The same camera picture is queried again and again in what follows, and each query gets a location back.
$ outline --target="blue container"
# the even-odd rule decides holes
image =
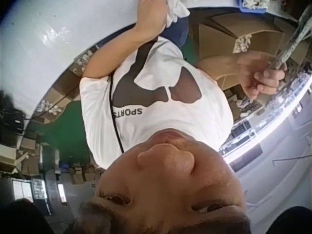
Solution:
[[[237,0],[237,4],[238,4],[239,9],[240,9],[241,12],[264,14],[267,11],[266,8],[263,8],[263,9],[248,9],[246,7],[243,7],[243,1],[244,0]]]

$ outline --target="white cloth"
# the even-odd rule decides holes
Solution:
[[[177,18],[187,17],[190,14],[190,11],[181,2],[181,0],[167,0],[167,4],[168,4],[168,15],[166,22],[167,28],[172,24],[172,22],[176,23]]]
[[[157,131],[174,128],[215,150],[225,142],[233,115],[222,90],[158,37],[133,52],[113,77],[113,110],[125,151]],[[82,115],[96,163],[108,168],[120,155],[109,105],[108,77],[83,78]]]

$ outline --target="floor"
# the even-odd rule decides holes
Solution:
[[[188,38],[182,48],[185,60],[196,64],[195,45]],[[50,124],[31,123],[29,130],[42,135],[40,141],[49,143],[45,147],[46,154],[51,155],[54,149],[59,150],[62,163],[89,162],[89,148],[86,142],[85,130],[81,114],[81,102],[73,101],[66,106],[64,113]]]

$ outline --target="hand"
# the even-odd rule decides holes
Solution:
[[[283,64],[280,70],[267,70],[273,59],[274,56],[264,52],[238,54],[238,80],[250,99],[256,99],[259,93],[276,93],[280,80],[285,77],[287,66]]]
[[[167,14],[166,0],[139,0],[134,30],[143,40],[150,41],[165,29]]]

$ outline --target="black graphic print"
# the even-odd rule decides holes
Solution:
[[[157,101],[168,102],[169,97],[164,86],[155,90],[147,90],[135,83],[135,79],[142,71],[147,56],[156,41],[157,38],[138,49],[134,64],[131,65],[129,71],[120,79],[116,86],[113,94],[113,106],[119,108],[131,105],[149,107]],[[181,67],[178,82],[175,86],[169,87],[169,91],[172,100],[187,104],[194,103],[202,97],[195,78],[185,67]]]

